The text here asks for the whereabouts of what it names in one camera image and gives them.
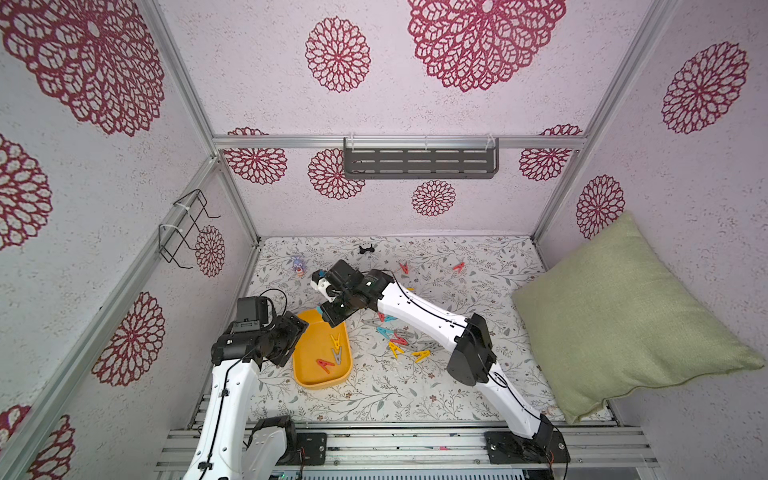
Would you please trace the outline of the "yellow storage box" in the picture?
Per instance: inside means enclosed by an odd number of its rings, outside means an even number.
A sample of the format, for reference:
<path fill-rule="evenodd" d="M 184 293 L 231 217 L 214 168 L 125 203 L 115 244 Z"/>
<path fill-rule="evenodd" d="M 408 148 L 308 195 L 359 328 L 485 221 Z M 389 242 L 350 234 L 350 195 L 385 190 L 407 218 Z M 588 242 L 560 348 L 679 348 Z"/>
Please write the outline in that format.
<path fill-rule="evenodd" d="M 346 326 L 331 327 L 317 310 L 306 310 L 298 317 L 308 328 L 292 356 L 297 384 L 317 390 L 344 383 L 354 366 Z"/>

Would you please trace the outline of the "grey clothespin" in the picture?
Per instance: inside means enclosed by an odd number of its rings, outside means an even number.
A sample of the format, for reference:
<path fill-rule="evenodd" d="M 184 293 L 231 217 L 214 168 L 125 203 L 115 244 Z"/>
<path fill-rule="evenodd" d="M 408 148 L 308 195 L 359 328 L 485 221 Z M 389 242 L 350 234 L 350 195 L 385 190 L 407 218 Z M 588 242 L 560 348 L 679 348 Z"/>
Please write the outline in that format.
<path fill-rule="evenodd" d="M 336 366 L 342 365 L 343 352 L 340 348 L 333 348 L 332 353 L 334 355 L 334 362 Z"/>

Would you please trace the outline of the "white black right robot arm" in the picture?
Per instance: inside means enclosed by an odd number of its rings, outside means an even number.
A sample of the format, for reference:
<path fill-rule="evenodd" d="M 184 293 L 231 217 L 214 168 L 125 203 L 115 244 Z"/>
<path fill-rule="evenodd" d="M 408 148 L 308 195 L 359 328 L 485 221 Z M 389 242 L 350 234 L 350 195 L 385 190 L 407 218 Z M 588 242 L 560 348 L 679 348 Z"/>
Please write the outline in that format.
<path fill-rule="evenodd" d="M 547 464 L 570 461 L 563 434 L 507 379 L 483 316 L 452 313 L 407 290 L 392 272 L 362 272 L 344 260 L 313 272 L 311 283 L 325 298 L 322 319 L 333 327 L 368 309 L 405 322 L 447 350 L 447 372 L 456 382 L 478 390 L 497 410 L 512 435 L 515 455 Z"/>

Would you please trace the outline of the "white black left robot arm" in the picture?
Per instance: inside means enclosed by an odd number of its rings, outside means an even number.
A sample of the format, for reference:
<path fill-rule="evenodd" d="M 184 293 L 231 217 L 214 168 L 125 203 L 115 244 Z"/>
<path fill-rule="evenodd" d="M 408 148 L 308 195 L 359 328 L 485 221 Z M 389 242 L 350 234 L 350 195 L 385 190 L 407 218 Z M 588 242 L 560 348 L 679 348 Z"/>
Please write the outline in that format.
<path fill-rule="evenodd" d="M 287 417 L 246 432 L 248 403 L 265 362 L 283 367 L 309 324 L 287 312 L 265 322 L 236 320 L 211 349 L 210 404 L 186 479 L 268 479 L 288 450 Z"/>

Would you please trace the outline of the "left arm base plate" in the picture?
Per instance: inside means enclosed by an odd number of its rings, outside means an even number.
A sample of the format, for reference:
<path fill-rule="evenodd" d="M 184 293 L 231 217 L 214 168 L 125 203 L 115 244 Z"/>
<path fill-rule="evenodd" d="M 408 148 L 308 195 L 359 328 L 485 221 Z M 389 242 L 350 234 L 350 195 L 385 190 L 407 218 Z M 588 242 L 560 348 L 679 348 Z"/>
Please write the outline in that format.
<path fill-rule="evenodd" d="M 322 466 L 326 462 L 328 436 L 323 432 L 299 432 L 288 440 L 278 466 Z"/>

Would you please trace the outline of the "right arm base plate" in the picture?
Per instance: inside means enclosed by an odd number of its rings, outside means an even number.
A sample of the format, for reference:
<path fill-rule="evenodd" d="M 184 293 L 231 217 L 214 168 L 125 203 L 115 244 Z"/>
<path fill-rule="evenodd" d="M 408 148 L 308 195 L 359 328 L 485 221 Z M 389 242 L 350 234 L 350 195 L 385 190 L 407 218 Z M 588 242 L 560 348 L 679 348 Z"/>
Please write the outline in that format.
<path fill-rule="evenodd" d="M 558 430 L 536 434 L 526 439 L 509 431 L 486 431 L 486 451 L 491 464 L 569 463 L 571 456 L 563 435 Z"/>

